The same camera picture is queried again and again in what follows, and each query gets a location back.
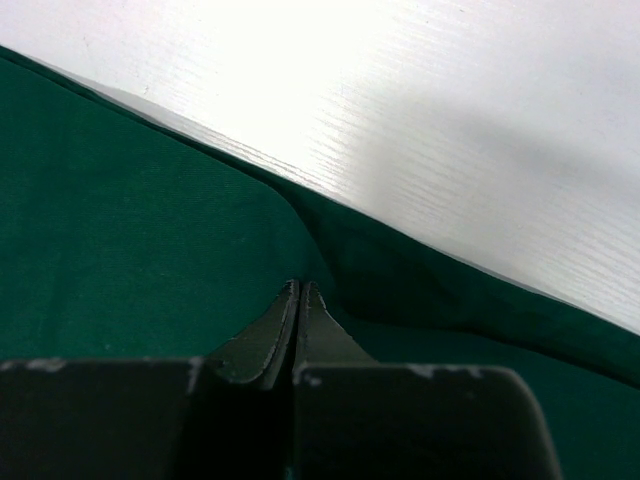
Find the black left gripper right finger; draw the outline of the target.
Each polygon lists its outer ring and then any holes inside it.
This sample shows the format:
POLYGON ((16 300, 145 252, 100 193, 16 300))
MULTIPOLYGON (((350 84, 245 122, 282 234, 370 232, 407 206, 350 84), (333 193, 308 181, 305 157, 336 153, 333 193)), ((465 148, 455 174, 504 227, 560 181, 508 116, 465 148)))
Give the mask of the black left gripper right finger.
POLYGON ((297 320, 298 479, 558 479, 541 407, 514 371, 381 363, 305 285, 297 320))

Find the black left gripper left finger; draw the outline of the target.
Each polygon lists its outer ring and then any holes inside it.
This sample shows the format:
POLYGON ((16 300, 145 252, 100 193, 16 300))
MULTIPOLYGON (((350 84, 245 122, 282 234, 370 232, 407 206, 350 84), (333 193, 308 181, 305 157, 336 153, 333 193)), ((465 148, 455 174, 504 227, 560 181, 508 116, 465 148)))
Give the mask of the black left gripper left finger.
POLYGON ((282 479, 300 284, 207 355, 1 364, 5 479, 282 479))

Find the dark green surgical drape cloth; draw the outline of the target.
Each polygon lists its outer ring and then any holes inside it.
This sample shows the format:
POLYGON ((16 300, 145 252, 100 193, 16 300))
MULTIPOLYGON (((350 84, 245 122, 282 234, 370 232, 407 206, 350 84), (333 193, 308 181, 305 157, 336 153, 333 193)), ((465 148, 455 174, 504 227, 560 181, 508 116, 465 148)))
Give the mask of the dark green surgical drape cloth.
POLYGON ((490 363, 569 479, 639 475, 639 340, 1 52, 1 355, 195 356, 290 279, 388 361, 490 363))

